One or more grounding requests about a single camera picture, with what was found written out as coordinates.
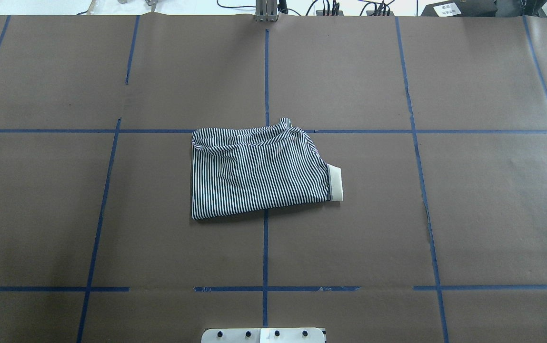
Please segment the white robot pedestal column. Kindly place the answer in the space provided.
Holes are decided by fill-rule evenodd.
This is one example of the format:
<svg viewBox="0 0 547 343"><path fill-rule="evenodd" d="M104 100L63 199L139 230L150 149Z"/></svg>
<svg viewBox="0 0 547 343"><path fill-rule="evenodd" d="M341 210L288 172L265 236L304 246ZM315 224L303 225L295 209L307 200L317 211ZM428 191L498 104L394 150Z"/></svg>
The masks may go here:
<svg viewBox="0 0 547 343"><path fill-rule="evenodd" d="M202 343L326 343L326 330L317 327L211 328Z"/></svg>

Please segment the blue white striped polo shirt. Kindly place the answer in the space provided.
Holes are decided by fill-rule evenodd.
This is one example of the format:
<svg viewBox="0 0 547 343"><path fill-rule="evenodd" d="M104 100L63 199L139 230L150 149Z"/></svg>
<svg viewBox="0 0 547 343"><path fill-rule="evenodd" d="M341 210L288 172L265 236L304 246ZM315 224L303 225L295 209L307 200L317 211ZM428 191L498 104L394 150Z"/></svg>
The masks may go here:
<svg viewBox="0 0 547 343"><path fill-rule="evenodd" d="M344 199L341 169L290 119L244 130L201 128L191 143L194 220Z"/></svg>

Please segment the aluminium frame post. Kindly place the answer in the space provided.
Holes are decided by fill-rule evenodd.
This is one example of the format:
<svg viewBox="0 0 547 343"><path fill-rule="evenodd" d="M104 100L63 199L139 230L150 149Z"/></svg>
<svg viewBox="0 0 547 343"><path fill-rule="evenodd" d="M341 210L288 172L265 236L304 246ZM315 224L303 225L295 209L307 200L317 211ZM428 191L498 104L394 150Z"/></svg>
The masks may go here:
<svg viewBox="0 0 547 343"><path fill-rule="evenodd" d="M279 18L279 0L256 0L256 22L276 22Z"/></svg>

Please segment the black box with label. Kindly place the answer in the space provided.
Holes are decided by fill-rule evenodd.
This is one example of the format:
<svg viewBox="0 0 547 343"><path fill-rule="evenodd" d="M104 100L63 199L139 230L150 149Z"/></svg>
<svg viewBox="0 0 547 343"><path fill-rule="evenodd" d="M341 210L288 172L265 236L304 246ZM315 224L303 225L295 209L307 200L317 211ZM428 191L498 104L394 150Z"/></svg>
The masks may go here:
<svg viewBox="0 0 547 343"><path fill-rule="evenodd" d="M495 0L444 0L424 7L420 17L495 17Z"/></svg>

